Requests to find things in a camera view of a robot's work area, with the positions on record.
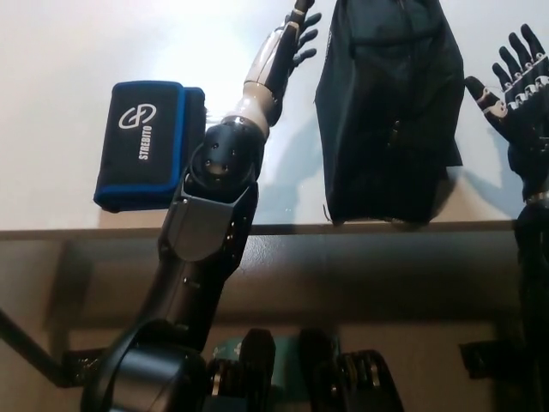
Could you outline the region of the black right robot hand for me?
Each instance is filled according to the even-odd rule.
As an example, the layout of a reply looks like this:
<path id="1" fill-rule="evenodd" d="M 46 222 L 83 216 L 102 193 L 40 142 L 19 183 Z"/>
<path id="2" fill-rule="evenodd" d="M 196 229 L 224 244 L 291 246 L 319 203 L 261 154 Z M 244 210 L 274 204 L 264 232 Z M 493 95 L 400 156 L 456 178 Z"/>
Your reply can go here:
<path id="1" fill-rule="evenodd" d="M 548 199 L 548 53 L 528 24 L 509 35 L 492 65 L 502 96 L 475 76 L 464 85 L 484 118 L 508 142 L 510 169 L 522 180 L 526 204 Z"/>

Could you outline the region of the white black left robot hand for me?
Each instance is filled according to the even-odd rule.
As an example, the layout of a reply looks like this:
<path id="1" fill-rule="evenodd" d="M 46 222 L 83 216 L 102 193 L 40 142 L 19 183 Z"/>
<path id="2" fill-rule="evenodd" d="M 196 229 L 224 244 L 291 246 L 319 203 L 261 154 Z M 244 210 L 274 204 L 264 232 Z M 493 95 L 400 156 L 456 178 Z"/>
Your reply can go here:
<path id="1" fill-rule="evenodd" d="M 244 79 L 243 96 L 228 113 L 255 124 L 267 135 L 279 120 L 282 101 L 292 73 L 317 54 L 304 46 L 318 36 L 315 25 L 322 15 L 308 16 L 313 1 L 297 1 L 282 23 L 263 41 Z"/>

